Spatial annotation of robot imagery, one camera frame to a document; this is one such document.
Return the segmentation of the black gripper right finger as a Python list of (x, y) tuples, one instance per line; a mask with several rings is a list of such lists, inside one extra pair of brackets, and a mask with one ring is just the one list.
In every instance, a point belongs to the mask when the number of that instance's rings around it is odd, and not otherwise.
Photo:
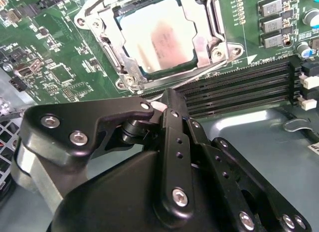
[(195, 164), (196, 211), (184, 232), (310, 232), (306, 218), (226, 139), (209, 140), (180, 108)]

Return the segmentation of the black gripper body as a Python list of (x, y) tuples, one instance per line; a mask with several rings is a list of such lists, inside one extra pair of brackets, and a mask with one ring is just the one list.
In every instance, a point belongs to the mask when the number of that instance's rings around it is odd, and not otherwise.
[[(155, 152), (138, 153), (72, 190), (51, 222), (53, 232), (167, 232), (153, 209)], [(182, 232), (232, 232), (212, 180), (192, 167), (193, 217)]]

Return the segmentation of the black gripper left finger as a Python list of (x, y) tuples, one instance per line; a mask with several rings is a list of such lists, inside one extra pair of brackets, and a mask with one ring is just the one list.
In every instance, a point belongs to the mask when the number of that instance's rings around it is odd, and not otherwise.
[(68, 193), (87, 182), (91, 159), (143, 144), (159, 155), (159, 207), (172, 206), (174, 189), (191, 198), (185, 100), (167, 89), (163, 105), (161, 110), (159, 102), (134, 96), (30, 107), (22, 119), (11, 175), (55, 212)]

